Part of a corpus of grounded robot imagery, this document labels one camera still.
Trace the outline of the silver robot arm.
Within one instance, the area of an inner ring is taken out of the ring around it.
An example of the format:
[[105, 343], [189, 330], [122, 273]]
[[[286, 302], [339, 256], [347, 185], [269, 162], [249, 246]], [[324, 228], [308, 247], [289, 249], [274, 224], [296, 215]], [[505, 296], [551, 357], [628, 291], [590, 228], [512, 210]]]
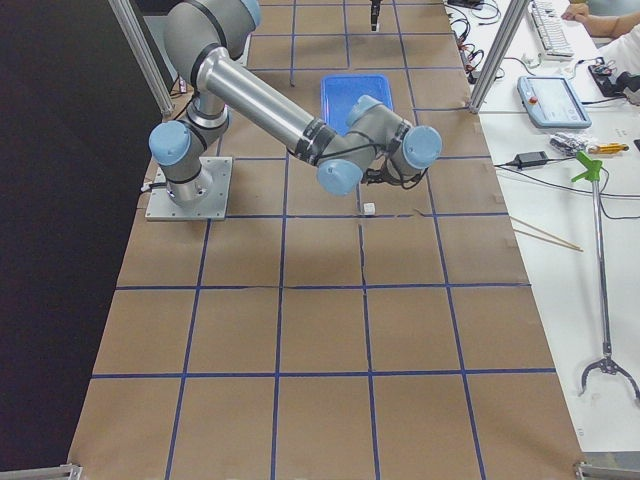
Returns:
[[152, 156], [177, 205], [208, 195], [213, 177], [201, 154], [218, 140], [236, 111], [317, 169], [319, 184], [333, 195], [361, 183], [407, 187], [440, 156], [442, 139], [429, 126], [414, 126], [382, 102], [361, 96], [338, 134], [239, 63], [246, 40], [261, 22], [256, 1], [182, 1], [164, 30], [168, 57], [194, 89], [191, 104], [176, 120], [150, 133]]

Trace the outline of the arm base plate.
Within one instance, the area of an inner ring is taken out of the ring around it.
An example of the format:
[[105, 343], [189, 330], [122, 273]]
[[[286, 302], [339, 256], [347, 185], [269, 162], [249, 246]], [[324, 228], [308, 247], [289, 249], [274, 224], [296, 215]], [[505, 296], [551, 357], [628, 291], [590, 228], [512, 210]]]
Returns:
[[232, 157], [202, 156], [199, 176], [188, 183], [168, 182], [157, 168], [155, 182], [163, 186], [153, 188], [146, 208], [149, 221], [200, 221], [226, 218]]

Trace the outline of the person forearm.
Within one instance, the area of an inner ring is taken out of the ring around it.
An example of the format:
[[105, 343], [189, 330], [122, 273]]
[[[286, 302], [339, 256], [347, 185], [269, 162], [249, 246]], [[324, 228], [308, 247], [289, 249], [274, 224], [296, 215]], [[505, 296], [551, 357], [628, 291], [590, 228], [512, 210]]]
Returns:
[[631, 32], [639, 24], [639, 12], [624, 15], [600, 16], [592, 14], [586, 3], [570, 4], [561, 18], [581, 24], [586, 32], [596, 38], [617, 39]]

